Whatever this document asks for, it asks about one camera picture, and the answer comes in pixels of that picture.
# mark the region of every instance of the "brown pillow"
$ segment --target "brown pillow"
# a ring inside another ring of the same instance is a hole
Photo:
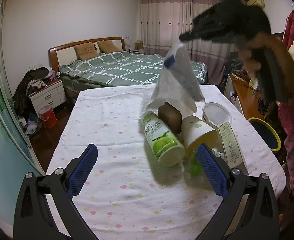
[[[112,41],[97,41],[98,47],[103,53],[112,53],[121,51],[119,50]]]
[[[87,59],[99,56],[92,42],[76,45],[74,49],[75,49],[77,58],[81,60],[87,60]]]

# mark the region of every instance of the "green object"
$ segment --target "green object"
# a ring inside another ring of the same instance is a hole
[[[200,164],[191,165],[190,174],[193,176],[198,176],[202,172],[202,167]]]
[[[156,84],[162,72],[164,57],[126,51],[104,54],[96,58],[76,60],[59,66],[64,87],[80,92],[88,88]],[[207,66],[191,62],[198,83],[205,82]]]
[[[143,117],[145,136],[159,163],[171,167],[185,156],[185,148],[166,124],[153,112]]]
[[[198,159],[197,159],[197,152],[193,153],[192,159],[191,159],[192,165],[200,165]]]

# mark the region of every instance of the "curtain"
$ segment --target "curtain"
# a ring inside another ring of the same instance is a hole
[[[190,31],[192,20],[218,0],[140,0],[141,35],[146,54],[166,55],[179,35]],[[208,66],[209,83],[219,85],[223,64],[233,46],[211,41],[187,43],[192,61]]]

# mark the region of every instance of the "lamp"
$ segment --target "lamp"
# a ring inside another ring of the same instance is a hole
[[[125,37],[124,42],[125,42],[126,51],[130,52],[131,38],[129,36]]]
[[[137,41],[135,42],[135,49],[144,49],[143,42],[140,41],[140,40],[137,40]]]

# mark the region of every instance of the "carton box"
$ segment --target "carton box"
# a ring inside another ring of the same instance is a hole
[[[228,166],[231,169],[238,168],[243,174],[248,175],[245,158],[229,122],[225,122],[218,130],[222,139]]]

